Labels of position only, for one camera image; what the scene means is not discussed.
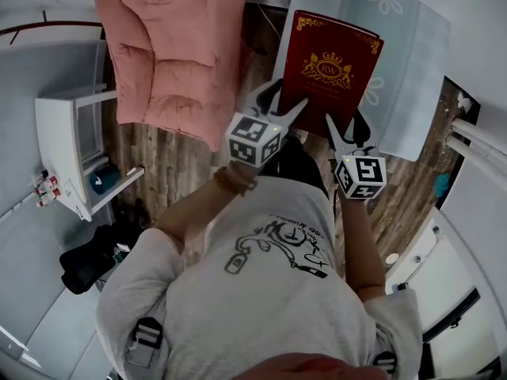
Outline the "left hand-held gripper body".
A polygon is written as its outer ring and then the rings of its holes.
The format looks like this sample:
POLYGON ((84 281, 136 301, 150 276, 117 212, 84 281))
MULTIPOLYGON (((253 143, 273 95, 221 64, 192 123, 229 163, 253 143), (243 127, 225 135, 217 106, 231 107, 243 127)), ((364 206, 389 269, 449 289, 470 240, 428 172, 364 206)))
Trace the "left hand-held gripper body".
POLYGON ((260 169, 279 151, 283 132, 280 125, 235 113, 226 133, 228 157, 260 169))

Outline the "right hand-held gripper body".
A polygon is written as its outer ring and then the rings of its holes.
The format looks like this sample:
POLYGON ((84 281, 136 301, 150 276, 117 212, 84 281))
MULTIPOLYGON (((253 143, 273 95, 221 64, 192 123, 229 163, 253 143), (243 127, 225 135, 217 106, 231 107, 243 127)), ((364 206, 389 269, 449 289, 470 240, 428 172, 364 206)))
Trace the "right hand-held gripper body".
POLYGON ((350 200, 372 200, 387 184, 385 158, 374 146, 334 151, 334 177, 342 193, 350 200))

